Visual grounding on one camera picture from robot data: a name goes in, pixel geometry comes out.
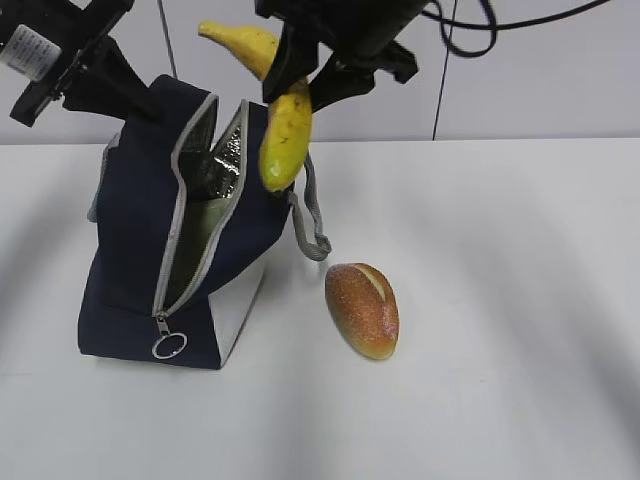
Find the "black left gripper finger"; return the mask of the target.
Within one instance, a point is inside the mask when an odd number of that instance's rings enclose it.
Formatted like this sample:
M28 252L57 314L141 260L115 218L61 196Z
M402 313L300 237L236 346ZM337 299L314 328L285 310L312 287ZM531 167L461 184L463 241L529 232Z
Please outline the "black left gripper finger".
M63 108L73 112L125 119L125 106L118 94L107 85L98 82L73 83L64 92Z
M131 114L153 121L162 118L149 87L136 74L112 37L105 36L100 41L85 77L86 82L105 84L118 94L125 106L124 120Z

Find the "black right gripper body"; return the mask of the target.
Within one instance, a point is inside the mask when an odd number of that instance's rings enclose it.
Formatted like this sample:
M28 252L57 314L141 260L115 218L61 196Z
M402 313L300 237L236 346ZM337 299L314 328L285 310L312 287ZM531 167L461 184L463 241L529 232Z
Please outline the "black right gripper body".
M416 1L257 1L255 12L304 28L348 65L385 70L400 83L418 71L413 53L396 41L418 16Z

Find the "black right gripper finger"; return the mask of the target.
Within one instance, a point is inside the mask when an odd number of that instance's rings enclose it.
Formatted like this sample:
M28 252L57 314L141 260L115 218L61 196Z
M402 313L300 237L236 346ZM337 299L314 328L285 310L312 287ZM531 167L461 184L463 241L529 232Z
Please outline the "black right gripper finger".
M263 101L273 103L318 63L318 41L304 28L284 23L273 63L262 81Z
M368 94L375 87L374 73L330 57L309 85L312 112L342 100Z

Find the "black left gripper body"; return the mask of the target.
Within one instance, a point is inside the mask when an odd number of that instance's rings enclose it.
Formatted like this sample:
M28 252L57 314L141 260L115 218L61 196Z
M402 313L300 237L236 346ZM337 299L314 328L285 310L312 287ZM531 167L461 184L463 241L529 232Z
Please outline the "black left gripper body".
M100 41L128 13L132 1L3 1L1 64L23 75L29 84L10 117L32 126L53 101L86 71Z

